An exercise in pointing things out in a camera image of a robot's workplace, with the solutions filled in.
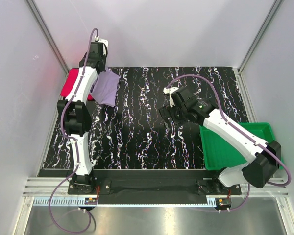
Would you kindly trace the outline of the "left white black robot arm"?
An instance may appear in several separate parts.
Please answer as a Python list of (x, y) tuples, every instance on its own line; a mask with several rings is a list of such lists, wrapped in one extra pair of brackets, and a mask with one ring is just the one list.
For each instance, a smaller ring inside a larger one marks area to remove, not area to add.
[(90, 42), (76, 69), (77, 77), (70, 92), (57, 103), (61, 132), (71, 144), (73, 153), (73, 173), (67, 176), (68, 194), (91, 194), (98, 190), (88, 149), (92, 118), (86, 104), (92, 85), (105, 71), (107, 55), (107, 40)]

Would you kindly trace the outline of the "lavender t shirt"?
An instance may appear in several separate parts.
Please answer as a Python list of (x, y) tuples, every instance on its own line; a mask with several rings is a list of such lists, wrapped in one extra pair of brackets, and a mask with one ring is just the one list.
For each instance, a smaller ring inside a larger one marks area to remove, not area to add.
[(89, 95), (100, 105), (115, 106), (120, 76), (109, 68), (98, 75)]

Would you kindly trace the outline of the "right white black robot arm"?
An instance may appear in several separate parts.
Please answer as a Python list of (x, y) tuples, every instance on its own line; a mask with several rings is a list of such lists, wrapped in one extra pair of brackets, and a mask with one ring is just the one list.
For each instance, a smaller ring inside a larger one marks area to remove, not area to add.
[(164, 88), (169, 104), (159, 109), (165, 124), (196, 123), (216, 133), (233, 146), (246, 160), (235, 167), (221, 169), (214, 181), (213, 190), (224, 194), (231, 186), (249, 183), (263, 188), (279, 169), (281, 145), (277, 141), (261, 139), (229, 118), (217, 105), (208, 100), (198, 100), (186, 87)]

